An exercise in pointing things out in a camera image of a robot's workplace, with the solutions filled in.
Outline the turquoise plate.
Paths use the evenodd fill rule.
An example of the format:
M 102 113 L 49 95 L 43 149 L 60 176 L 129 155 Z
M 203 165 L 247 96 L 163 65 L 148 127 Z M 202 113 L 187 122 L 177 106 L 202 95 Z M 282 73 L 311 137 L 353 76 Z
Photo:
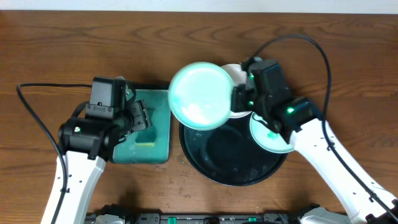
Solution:
M 191 129 L 216 129 L 229 119 L 233 88 L 232 78 L 220 66 L 191 63 L 181 68 L 170 82 L 170 110 Z

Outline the white plate with green smear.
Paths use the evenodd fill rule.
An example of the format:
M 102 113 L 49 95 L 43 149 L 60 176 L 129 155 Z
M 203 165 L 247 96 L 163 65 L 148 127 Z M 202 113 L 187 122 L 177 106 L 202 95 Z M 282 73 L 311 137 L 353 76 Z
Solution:
M 231 63 L 221 66 L 221 68 L 228 73 L 231 79 L 234 82 L 235 86 L 240 84 L 245 84 L 247 75 L 246 72 L 241 70 L 240 64 Z M 250 111 L 243 111 L 243 112 L 231 112 L 229 118 L 243 118 L 247 115 L 251 114 Z

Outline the green yellow sponge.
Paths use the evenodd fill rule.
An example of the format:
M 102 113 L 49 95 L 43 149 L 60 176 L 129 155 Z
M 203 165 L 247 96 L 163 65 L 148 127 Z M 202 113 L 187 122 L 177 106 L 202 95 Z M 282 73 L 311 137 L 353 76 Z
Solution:
M 155 127 L 147 128 L 143 131 L 138 132 L 135 144 L 137 146 L 154 146 L 156 141 L 156 130 Z

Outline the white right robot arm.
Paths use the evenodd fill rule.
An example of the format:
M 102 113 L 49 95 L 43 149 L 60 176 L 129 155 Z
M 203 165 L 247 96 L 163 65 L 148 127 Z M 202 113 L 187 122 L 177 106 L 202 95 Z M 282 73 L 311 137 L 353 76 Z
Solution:
M 263 149 L 296 151 L 337 196 L 351 223 L 397 223 L 397 198 L 379 185 L 340 143 L 323 113 L 287 87 L 233 88 L 231 109 L 252 111 L 250 130 Z

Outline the pale green plate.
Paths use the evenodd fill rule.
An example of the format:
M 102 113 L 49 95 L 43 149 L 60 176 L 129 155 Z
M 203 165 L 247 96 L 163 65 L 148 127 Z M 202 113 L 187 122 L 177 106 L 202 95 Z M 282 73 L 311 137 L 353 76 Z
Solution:
M 249 129 L 253 140 L 263 149 L 277 153 L 284 154 L 292 152 L 294 149 L 290 144 L 287 144 L 280 134 L 272 132 L 265 127 L 261 122 L 266 122 L 256 113 L 252 113 L 249 121 Z

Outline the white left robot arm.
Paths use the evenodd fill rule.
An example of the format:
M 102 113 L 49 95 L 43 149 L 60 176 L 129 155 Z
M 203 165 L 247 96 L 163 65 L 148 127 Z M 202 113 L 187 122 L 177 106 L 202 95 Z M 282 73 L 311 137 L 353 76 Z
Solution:
M 41 222 L 83 223 L 106 164 L 135 163 L 134 138 L 151 126 L 134 84 L 94 82 L 90 101 L 60 126 L 55 179 Z

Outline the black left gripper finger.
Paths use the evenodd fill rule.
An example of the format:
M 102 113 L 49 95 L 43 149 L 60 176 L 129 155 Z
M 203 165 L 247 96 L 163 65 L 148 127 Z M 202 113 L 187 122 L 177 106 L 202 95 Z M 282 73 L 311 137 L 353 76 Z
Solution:
M 142 131 L 152 126 L 144 100 L 138 100 L 132 104 L 132 116 L 132 131 Z
M 136 100 L 136 89 L 131 85 L 126 84 L 125 86 L 125 98 L 124 106 L 125 109 L 128 109 Z

